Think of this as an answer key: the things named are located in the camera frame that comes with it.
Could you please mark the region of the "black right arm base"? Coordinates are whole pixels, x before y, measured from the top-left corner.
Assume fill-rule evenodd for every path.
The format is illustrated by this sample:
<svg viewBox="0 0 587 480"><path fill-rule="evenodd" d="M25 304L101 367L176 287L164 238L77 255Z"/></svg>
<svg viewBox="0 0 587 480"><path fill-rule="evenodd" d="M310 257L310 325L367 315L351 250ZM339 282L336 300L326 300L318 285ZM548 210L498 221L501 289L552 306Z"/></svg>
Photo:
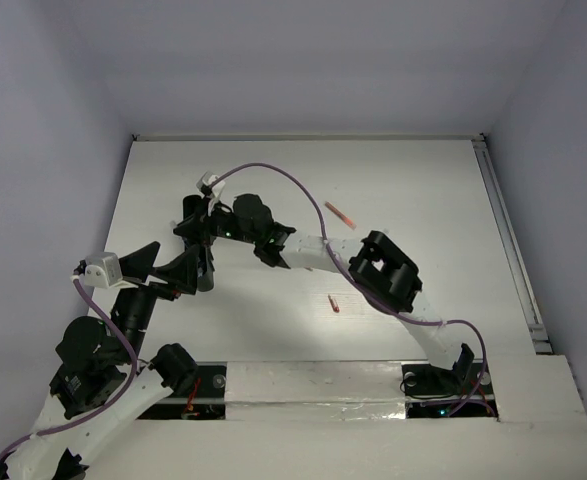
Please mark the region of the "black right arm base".
<svg viewBox="0 0 587 480"><path fill-rule="evenodd" d="M498 418L488 367L462 345L452 370L427 363L405 364L399 384L409 419Z"/></svg>

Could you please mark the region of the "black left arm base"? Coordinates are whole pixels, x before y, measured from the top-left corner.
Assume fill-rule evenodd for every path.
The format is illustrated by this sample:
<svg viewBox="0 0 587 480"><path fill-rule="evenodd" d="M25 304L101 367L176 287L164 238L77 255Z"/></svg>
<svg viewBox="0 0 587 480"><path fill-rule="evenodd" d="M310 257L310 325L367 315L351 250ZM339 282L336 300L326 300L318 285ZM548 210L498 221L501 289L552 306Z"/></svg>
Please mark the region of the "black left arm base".
<svg viewBox="0 0 587 480"><path fill-rule="evenodd" d="M143 412L139 420L224 420L227 364L208 363L198 370L198 383L188 394L172 394Z"/></svg>

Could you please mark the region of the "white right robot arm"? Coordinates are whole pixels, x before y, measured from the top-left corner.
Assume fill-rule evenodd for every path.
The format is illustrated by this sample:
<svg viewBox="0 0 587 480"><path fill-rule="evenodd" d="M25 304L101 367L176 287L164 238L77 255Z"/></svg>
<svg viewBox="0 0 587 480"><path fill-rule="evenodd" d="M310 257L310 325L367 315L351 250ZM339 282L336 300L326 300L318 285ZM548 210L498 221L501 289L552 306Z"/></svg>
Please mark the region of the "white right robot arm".
<svg viewBox="0 0 587 480"><path fill-rule="evenodd" d="M435 384L455 392L470 378L474 354L450 336L444 320L423 291L419 269L386 234L364 239L325 239L285 226L272 217L261 198L243 194L228 207L202 195L182 201L183 220L173 233L186 248L200 247L198 289L214 285L212 245L218 238L253 246L253 254L272 268L310 269L345 274L376 310L398 314L433 368Z"/></svg>

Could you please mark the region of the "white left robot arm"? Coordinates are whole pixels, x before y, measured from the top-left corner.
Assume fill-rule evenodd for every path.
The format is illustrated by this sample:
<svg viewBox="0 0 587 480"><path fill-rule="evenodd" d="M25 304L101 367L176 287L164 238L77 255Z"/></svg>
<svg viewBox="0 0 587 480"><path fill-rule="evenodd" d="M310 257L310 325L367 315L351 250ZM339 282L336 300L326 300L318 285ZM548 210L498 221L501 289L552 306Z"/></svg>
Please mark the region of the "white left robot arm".
<svg viewBox="0 0 587 480"><path fill-rule="evenodd" d="M0 453L0 479L82 479L99 453L157 401L193 397L199 367L178 343L139 358L158 300L193 295L203 268L200 246L166 265L152 242L124 257L81 260L71 281L92 315L72 320L55 351L61 365L30 433Z"/></svg>

